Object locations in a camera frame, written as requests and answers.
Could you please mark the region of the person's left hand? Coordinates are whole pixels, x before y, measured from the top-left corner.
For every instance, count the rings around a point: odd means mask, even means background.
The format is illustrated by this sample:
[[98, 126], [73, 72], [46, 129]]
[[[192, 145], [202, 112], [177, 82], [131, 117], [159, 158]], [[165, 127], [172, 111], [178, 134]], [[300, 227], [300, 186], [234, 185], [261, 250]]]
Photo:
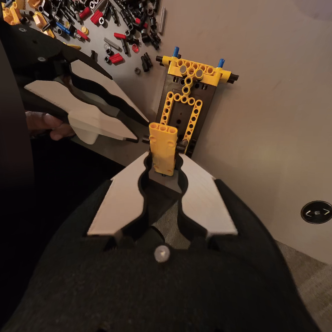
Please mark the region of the person's left hand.
[[75, 136], [73, 128], [56, 117], [40, 112], [26, 111], [26, 122], [30, 137], [49, 133], [54, 141]]

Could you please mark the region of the yellow panel with grey shafts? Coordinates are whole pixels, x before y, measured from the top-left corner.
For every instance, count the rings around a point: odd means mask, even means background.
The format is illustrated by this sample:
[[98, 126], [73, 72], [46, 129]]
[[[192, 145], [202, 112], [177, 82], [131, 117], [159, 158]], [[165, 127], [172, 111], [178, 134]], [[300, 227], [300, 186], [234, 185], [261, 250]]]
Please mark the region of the yellow panel with grey shafts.
[[164, 123], [149, 124], [149, 135], [142, 140], [149, 143], [155, 172], [165, 176], [173, 176], [176, 153], [185, 153], [189, 147], [195, 125], [188, 123], [186, 133], [178, 141], [178, 129]]

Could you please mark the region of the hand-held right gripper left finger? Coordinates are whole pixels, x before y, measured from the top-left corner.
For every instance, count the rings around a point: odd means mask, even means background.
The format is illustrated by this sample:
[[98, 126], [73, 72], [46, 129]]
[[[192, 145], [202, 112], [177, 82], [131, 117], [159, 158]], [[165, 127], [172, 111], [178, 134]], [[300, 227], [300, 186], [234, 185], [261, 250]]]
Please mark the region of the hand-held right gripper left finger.
[[110, 236], [117, 243], [124, 236], [138, 240], [149, 227], [147, 196], [152, 165], [145, 152], [111, 179], [87, 236]]

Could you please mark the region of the pile of small brick parts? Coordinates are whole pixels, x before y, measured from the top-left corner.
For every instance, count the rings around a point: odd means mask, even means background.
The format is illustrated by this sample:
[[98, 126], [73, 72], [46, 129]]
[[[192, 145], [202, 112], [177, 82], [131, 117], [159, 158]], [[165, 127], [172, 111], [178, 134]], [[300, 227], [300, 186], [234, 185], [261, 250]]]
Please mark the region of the pile of small brick parts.
[[140, 46], [152, 45], [159, 50], [166, 9], [162, 8], [157, 27], [160, 1], [1, 1], [1, 19], [11, 26], [34, 27], [44, 35], [81, 50], [81, 43], [90, 42], [87, 24], [107, 28], [112, 22], [123, 32], [111, 32], [120, 45], [103, 37], [109, 64], [124, 62], [121, 53], [139, 53]]

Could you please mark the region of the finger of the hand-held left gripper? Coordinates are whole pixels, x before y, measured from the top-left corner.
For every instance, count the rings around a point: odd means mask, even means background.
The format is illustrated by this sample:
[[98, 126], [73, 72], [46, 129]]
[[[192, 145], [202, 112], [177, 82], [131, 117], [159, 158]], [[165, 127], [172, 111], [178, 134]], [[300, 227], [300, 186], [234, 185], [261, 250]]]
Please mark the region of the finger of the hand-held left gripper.
[[37, 80], [24, 88], [64, 110], [76, 135], [87, 144], [94, 144], [98, 135], [138, 141], [138, 137], [121, 120], [79, 100], [60, 82]]
[[71, 62], [73, 84], [78, 89], [93, 93], [101, 97], [109, 106], [119, 109], [122, 114], [135, 122], [148, 126], [149, 120], [123, 92], [117, 83], [97, 63], [96, 68], [89, 66], [81, 60]]

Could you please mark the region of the round black desk grommet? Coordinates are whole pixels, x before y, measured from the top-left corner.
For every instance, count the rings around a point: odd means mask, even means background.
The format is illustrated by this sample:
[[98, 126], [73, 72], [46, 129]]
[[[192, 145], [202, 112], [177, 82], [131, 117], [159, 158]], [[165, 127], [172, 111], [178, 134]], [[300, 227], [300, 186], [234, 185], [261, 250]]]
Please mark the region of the round black desk grommet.
[[301, 217], [311, 224], [323, 224], [332, 219], [332, 205], [325, 201], [311, 201], [301, 209]]

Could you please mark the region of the black and yellow brick assembly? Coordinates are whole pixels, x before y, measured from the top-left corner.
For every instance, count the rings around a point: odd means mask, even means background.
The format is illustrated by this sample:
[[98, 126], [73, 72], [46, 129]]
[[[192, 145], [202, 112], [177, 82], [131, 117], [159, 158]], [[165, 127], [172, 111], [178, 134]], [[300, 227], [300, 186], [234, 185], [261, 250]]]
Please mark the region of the black and yellow brick assembly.
[[167, 68], [156, 122], [175, 127], [178, 143], [186, 141], [185, 155], [192, 157], [217, 86], [233, 84], [238, 75], [223, 69], [224, 59], [217, 67], [186, 60], [176, 47], [173, 56], [156, 56]]

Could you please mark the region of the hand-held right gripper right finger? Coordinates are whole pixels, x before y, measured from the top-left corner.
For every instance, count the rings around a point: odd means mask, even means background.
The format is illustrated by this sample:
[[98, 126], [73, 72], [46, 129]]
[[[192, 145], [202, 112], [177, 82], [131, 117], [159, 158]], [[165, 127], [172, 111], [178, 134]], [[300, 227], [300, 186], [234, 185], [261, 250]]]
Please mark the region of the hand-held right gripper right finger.
[[177, 223], [181, 234], [188, 240], [238, 235], [214, 176], [185, 154], [177, 155], [177, 166], [181, 189]]

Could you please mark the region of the black double pin connector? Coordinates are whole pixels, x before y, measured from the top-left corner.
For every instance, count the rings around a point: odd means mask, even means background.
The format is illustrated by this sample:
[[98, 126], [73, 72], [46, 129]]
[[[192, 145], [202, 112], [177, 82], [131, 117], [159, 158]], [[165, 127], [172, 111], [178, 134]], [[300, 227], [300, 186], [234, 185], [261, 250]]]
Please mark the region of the black double pin connector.
[[141, 57], [142, 68], [144, 72], [148, 72], [152, 67], [152, 61], [147, 52], [145, 52]]

